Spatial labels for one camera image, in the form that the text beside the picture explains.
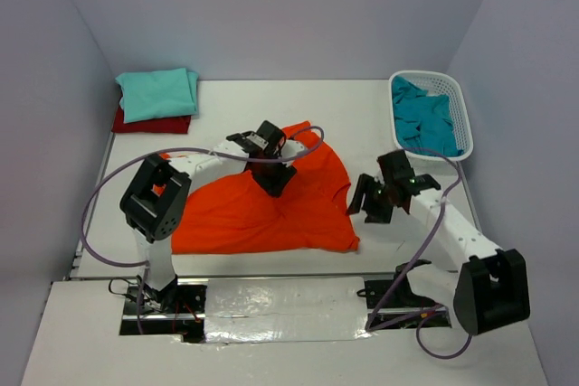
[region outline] red cloth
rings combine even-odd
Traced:
[[[289,137],[308,122],[283,129]],[[312,147],[312,131],[296,137]],[[359,238],[346,215],[346,168],[324,143],[296,160],[298,173],[280,198],[266,194],[250,171],[205,185],[187,199],[173,233],[173,253],[249,253],[288,249],[356,250]]]
[[[125,124],[124,119],[125,112],[119,105],[115,115],[115,122],[110,131],[113,133],[173,133],[186,135],[191,123],[191,117],[159,118],[129,122],[128,124]]]

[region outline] gray wall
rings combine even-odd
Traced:
[[[75,0],[113,72],[204,79],[445,71],[481,0]]]
[[[0,383],[20,384],[68,270],[116,95],[71,0],[0,0]]]
[[[474,136],[483,229],[527,257],[551,386],[579,382],[579,0],[485,0],[454,57]]]

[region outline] white arm segment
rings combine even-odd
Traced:
[[[428,189],[411,199],[410,214],[428,231],[432,229],[441,212],[441,197],[442,191]],[[480,259],[495,256],[500,247],[472,226],[448,199],[445,201],[444,217],[436,232],[436,239],[449,253],[457,270],[473,255]],[[458,273],[449,273],[430,264],[414,268],[406,276],[415,295],[428,297],[445,305],[449,310],[451,327],[460,327],[453,304],[459,282]]]
[[[281,149],[281,157],[291,157],[305,149],[306,147],[301,142],[287,140]],[[243,158],[248,156],[239,145],[228,140],[216,146],[213,151]],[[206,154],[181,155],[169,158],[168,161],[177,171],[184,172],[191,178],[189,195],[204,185],[227,175],[240,174],[247,164],[243,160]],[[171,237],[149,243],[140,231],[133,230],[133,233],[138,247],[138,260],[146,260],[150,265],[154,265],[149,268],[147,284],[154,289],[166,287],[176,277],[171,258]],[[142,277],[144,271],[144,268],[141,268],[138,274]]]
[[[428,189],[412,198],[410,214],[422,223],[429,231],[441,212],[440,190]],[[451,256],[457,270],[469,261],[473,255],[484,259],[497,254],[500,246],[482,235],[472,223],[445,199],[446,209],[441,227],[436,232],[436,239]]]

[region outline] laundry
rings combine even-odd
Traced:
[[[426,90],[401,76],[392,82],[392,95],[394,127],[400,145],[428,148],[448,157],[463,153],[456,145],[448,95],[427,96]]]
[[[117,83],[123,91],[120,107],[125,124],[196,114],[198,78],[185,68],[120,74]]]
[[[289,137],[304,122],[283,129]],[[312,131],[296,140],[314,146]],[[346,168],[323,144],[294,163],[298,170],[280,198],[266,194],[250,171],[226,176],[187,199],[173,233],[173,253],[249,253],[288,249],[356,250],[359,238],[346,215],[350,186]]]
[[[125,124],[125,112],[119,105],[112,125],[113,133],[172,133],[186,135],[191,124],[191,116],[148,119]]]

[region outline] folded teal cloth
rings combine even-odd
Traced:
[[[456,157],[463,150],[456,146],[449,109],[449,96],[427,97],[427,92],[403,77],[392,81],[394,128],[396,138],[405,148],[429,148],[447,157]]]
[[[198,78],[185,68],[120,74],[117,83],[123,89],[120,106],[125,124],[196,114]]]

